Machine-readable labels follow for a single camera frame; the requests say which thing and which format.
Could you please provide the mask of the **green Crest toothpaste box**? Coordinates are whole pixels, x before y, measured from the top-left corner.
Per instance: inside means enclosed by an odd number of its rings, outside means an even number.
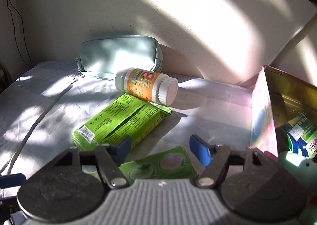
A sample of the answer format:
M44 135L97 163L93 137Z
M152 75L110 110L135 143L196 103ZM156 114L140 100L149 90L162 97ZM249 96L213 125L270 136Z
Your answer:
M186 179L197 176L186 150L181 146L123 163L119 170L130 183L136 179Z

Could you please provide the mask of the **green wet wipes pack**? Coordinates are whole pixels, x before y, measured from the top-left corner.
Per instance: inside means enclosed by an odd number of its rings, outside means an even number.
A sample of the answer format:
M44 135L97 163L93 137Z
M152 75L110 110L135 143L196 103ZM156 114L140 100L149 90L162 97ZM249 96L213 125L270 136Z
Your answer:
M105 143L117 145L129 136L135 147L171 113L169 107L124 94L74 130L72 140L81 151L91 151Z

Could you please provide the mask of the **white orange pill bottle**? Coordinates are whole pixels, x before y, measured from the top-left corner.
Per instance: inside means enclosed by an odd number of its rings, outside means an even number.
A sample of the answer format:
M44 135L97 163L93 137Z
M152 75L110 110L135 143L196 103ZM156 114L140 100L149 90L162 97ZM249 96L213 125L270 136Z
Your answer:
M163 73L128 68L116 74L115 86L139 99L169 106L176 98L178 80Z

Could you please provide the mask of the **pink biscuit tin box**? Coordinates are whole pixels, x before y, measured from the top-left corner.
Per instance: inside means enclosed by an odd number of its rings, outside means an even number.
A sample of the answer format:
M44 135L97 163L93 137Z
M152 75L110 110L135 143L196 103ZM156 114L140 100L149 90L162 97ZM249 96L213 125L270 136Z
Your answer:
M289 146L276 128L302 113L316 124L316 86L284 71L263 66L251 94L250 145L277 157Z

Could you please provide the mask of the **mint green zipper pouch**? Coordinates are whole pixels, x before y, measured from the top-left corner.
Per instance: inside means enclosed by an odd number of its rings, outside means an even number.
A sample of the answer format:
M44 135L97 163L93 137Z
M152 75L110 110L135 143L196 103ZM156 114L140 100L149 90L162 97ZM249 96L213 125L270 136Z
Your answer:
M153 37L126 35L94 39L81 44L78 71L102 80L114 80L119 71L141 68L160 72L163 53Z

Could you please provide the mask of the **white bed sheet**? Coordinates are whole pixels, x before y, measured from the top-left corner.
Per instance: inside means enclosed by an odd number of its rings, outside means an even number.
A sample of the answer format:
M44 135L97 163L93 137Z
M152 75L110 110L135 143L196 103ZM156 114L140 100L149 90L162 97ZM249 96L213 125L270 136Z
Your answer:
M137 160L181 145L195 134L243 150L251 138L251 93L177 75L172 114L128 156ZM36 65L1 93L1 174L32 176L69 148L72 132L120 97L114 82L83 77L73 61Z

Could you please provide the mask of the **green flat package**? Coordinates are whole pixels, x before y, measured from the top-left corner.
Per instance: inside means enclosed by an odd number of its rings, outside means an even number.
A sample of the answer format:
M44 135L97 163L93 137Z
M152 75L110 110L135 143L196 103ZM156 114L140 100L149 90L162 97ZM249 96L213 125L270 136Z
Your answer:
M289 151L310 159L316 156L316 125L305 112L276 128L280 152Z

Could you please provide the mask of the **mint plush toy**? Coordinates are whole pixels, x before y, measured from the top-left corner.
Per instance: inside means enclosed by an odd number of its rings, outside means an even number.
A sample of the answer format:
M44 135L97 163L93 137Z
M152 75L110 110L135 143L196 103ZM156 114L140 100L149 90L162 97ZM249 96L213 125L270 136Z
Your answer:
M310 158L292 152L278 155L279 164L292 174L306 189L309 195L316 194L316 163Z

